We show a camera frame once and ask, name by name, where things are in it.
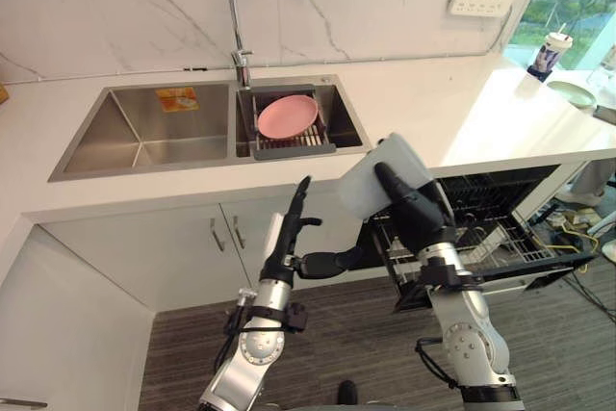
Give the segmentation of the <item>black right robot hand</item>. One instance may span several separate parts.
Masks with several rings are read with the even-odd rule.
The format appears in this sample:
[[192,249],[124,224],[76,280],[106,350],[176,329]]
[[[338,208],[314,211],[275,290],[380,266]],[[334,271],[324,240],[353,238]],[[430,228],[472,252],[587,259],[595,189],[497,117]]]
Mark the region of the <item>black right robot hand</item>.
[[374,166],[375,175],[391,200],[389,213],[401,243],[413,254],[434,245],[456,241],[453,214],[435,180],[414,189],[386,163]]

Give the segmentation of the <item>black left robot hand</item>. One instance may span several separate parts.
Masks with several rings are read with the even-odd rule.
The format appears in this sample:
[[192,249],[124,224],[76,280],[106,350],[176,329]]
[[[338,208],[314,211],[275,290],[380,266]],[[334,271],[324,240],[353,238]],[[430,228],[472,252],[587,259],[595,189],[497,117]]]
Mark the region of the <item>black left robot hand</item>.
[[272,216],[260,281],[282,281],[293,287],[295,274],[301,279],[328,279],[350,270],[363,257],[363,250],[357,245],[346,251],[295,255],[295,244],[301,230],[305,226],[322,225],[321,218],[302,215],[310,183],[311,176],[305,176],[296,187],[288,211],[284,215],[276,213]]

